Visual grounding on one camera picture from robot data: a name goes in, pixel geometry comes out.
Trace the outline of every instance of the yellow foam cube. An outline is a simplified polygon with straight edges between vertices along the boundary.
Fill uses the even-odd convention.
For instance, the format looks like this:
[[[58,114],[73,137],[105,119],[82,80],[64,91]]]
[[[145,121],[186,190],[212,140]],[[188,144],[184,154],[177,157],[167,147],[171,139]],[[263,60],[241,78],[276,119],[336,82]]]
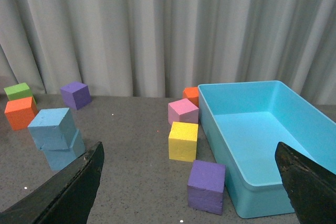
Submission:
[[[198,124],[173,122],[169,134],[169,159],[193,162],[196,159]]]

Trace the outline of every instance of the foam cube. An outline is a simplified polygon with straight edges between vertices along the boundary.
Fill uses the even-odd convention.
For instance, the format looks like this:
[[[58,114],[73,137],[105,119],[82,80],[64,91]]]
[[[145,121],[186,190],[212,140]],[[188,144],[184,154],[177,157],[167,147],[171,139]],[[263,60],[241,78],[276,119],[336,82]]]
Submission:
[[[38,111],[33,97],[8,101],[5,115],[14,131],[28,127]]]
[[[169,133],[169,159],[192,162],[196,159],[198,124],[173,122]]]
[[[198,106],[198,87],[189,87],[183,90],[182,98],[187,98],[195,106]]]
[[[189,207],[222,215],[225,165],[195,160],[187,193]]]
[[[39,150],[66,150],[76,133],[69,108],[40,110],[28,126]]]
[[[89,87],[80,82],[72,82],[60,88],[64,104],[79,110],[92,101]]]
[[[168,103],[168,122],[198,123],[198,107],[187,98]]]
[[[26,97],[33,97],[32,91],[30,90],[29,86],[25,82],[4,88],[4,90],[10,101],[21,99],[21,98],[26,98]]]
[[[79,130],[66,150],[43,151],[51,170],[62,170],[85,152],[85,145]]]

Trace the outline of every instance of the green foam cube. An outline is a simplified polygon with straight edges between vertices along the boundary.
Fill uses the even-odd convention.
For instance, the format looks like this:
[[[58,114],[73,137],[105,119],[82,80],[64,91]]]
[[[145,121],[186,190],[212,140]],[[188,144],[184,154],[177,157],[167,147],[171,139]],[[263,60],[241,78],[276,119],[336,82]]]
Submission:
[[[10,101],[21,99],[21,98],[26,98],[26,97],[33,97],[33,100],[36,104],[33,93],[30,90],[27,83],[25,82],[4,88],[4,90]]]

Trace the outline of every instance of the blue plastic bin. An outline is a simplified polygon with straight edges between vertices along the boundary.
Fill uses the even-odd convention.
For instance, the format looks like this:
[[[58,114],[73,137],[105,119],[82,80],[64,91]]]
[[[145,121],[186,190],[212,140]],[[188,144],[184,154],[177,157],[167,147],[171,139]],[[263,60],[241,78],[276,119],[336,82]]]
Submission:
[[[336,173],[336,124],[282,82],[198,89],[202,127],[242,218],[294,212],[275,162],[280,141]]]

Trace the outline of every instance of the curtain fold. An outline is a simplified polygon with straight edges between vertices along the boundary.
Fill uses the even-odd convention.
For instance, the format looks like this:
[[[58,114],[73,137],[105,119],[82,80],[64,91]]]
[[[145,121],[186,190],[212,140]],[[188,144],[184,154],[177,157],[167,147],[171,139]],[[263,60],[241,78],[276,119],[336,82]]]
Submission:
[[[176,97],[280,80],[336,104],[336,0],[0,0],[0,92]]]

